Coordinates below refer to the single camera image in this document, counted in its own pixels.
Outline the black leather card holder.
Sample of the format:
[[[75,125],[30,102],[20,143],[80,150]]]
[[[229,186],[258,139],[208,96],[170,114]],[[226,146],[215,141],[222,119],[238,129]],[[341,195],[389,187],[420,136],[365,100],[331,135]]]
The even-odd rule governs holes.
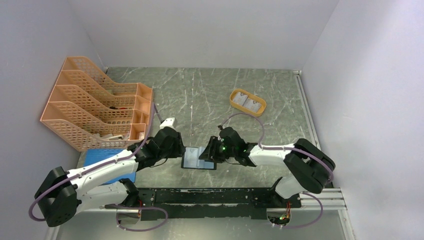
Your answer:
[[[195,170],[216,170],[216,163],[200,159],[200,155],[204,152],[205,149],[205,147],[186,147],[185,153],[181,158],[181,168]]]

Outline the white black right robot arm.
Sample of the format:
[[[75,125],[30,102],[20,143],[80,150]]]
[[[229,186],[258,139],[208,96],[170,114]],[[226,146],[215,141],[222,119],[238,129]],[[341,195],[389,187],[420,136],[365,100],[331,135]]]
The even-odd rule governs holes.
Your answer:
[[[285,166],[289,177],[277,180],[270,202],[282,207],[293,195],[310,192],[320,194],[332,182],[334,161],[304,138],[287,145],[262,145],[246,142],[232,127],[223,128],[219,136],[211,136],[200,160],[223,163],[233,158],[245,167]]]

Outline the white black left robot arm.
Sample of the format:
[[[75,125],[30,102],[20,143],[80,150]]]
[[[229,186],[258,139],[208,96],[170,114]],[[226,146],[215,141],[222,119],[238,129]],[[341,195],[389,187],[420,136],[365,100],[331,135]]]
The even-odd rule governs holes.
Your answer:
[[[184,153],[181,133],[166,126],[155,136],[97,163],[68,171],[56,167],[36,191],[29,217],[57,227],[87,209],[106,205],[141,207],[138,188],[124,175],[153,167],[162,159],[182,157]]]

